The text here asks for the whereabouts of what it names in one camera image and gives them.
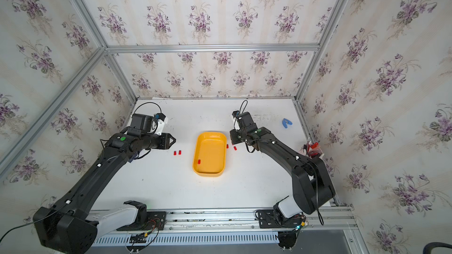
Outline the yellow plastic storage tray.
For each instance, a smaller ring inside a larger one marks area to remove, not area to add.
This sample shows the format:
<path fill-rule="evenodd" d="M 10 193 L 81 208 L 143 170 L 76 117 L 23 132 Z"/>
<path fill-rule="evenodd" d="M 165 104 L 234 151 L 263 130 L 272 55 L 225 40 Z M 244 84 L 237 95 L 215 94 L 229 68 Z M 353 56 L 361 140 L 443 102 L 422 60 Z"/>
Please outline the yellow plastic storage tray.
<path fill-rule="evenodd" d="M 227 137 L 221 132 L 203 132 L 198 136 L 193 171 L 204 177 L 220 176 L 226 166 Z"/>

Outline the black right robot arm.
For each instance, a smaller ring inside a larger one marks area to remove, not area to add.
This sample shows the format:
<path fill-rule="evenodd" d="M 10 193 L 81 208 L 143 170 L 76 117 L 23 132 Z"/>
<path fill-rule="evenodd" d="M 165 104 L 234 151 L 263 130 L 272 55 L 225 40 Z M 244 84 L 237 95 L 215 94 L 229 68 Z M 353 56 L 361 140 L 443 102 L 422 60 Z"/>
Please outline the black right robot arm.
<path fill-rule="evenodd" d="M 283 218 L 310 215 L 336 196 L 326 164 L 319 157 L 302 155 L 281 142 L 266 128 L 251 132 L 231 130 L 233 145 L 244 143 L 276 161 L 291 176 L 292 194 L 275 205 Z"/>

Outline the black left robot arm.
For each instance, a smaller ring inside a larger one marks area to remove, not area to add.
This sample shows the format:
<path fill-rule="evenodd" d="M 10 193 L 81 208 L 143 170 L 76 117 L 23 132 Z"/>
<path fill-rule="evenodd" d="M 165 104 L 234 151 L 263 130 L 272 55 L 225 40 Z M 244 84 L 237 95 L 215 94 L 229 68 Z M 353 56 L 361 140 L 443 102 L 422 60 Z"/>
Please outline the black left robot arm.
<path fill-rule="evenodd" d="M 87 218 L 110 180 L 142 150 L 168 150 L 175 141 L 168 133 L 139 136 L 117 133 L 110 137 L 84 176 L 52 207 L 41 207 L 34 214 L 31 223 L 40 244 L 66 254 L 86 253 L 98 235 L 100 224 Z"/>

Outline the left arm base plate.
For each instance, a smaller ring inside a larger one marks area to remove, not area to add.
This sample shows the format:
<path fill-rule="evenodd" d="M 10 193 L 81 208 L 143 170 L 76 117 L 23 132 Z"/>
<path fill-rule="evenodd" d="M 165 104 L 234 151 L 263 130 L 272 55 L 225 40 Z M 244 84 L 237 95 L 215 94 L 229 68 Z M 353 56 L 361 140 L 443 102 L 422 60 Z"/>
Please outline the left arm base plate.
<path fill-rule="evenodd" d="M 163 230 L 167 213 L 164 211 L 148 211 L 146 216 L 138 215 L 134 223 L 118 228 L 117 231 Z"/>

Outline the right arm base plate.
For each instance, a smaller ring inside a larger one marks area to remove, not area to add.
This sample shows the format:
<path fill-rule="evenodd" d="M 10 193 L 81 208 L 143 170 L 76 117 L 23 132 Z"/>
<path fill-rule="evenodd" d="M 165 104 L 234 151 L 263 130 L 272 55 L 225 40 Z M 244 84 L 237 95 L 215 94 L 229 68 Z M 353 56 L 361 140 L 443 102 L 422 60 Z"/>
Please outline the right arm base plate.
<path fill-rule="evenodd" d="M 254 216 L 261 229 L 288 228 L 299 230 L 306 226 L 306 216 L 303 214 L 295 214 L 286 218 L 276 209 L 258 209 Z"/>

